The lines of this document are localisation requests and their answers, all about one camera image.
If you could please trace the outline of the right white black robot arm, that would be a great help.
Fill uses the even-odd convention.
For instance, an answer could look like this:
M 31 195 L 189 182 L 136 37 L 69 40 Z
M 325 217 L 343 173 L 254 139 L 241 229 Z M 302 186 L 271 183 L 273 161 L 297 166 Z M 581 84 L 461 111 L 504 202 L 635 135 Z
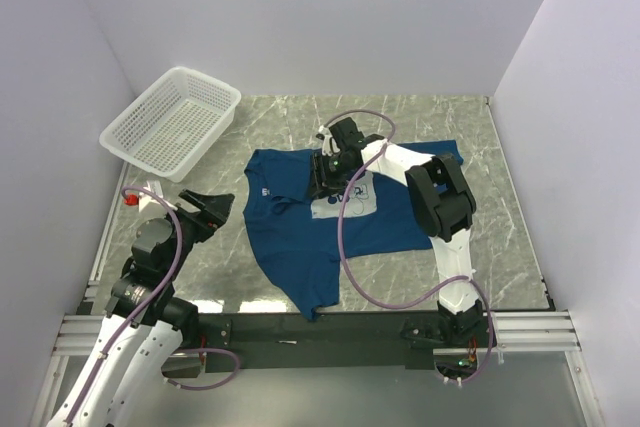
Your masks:
M 476 201 L 456 158 L 402 147 L 390 135 L 366 136 L 348 113 L 320 126 L 316 137 L 322 148 L 311 154 L 311 198 L 334 193 L 348 197 L 364 172 L 407 188 L 416 223 L 431 242 L 440 284 L 416 301 L 391 308 L 408 309 L 436 295 L 436 328 L 418 331 L 434 346 L 466 344 L 481 324 L 485 307 L 473 283 L 470 254 Z

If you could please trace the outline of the white plastic mesh basket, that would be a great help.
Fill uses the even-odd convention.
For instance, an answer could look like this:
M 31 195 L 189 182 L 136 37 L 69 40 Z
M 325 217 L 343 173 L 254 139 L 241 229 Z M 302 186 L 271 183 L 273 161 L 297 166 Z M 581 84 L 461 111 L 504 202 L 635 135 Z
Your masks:
M 235 87 L 186 67 L 169 69 L 100 134 L 125 162 L 181 182 L 234 120 Z

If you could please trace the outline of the blue mickey mouse t-shirt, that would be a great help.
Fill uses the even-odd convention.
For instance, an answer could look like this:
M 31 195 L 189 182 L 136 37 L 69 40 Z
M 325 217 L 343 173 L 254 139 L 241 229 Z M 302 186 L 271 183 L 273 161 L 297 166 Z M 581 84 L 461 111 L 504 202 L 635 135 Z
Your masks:
M 344 220 L 347 257 L 427 250 L 431 242 L 415 221 L 407 188 L 365 172 L 344 200 L 308 195 L 311 152 L 257 149 L 244 173 L 244 209 L 255 259 L 308 320 L 339 301 L 337 220 Z

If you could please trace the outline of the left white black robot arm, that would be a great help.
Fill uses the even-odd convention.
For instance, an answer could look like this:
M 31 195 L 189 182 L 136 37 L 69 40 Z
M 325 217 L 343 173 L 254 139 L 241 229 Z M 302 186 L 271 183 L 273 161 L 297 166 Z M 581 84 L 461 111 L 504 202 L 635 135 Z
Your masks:
M 51 426 L 121 426 L 135 394 L 176 351 L 201 354 L 198 308 L 175 295 L 173 283 L 193 247 L 225 225 L 235 197 L 184 189 L 186 210 L 148 188 L 124 186 L 127 204 L 144 198 L 162 209 L 137 230 L 120 278 L 113 284 L 92 350 Z

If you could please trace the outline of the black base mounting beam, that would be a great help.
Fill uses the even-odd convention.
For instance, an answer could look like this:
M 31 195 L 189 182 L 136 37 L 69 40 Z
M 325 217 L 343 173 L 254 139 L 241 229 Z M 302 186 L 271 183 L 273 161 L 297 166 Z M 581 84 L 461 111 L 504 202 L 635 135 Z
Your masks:
M 178 348 L 225 349 L 243 369 L 403 366 L 433 370 L 447 352 L 495 346 L 486 319 L 463 334 L 434 311 L 201 314 Z

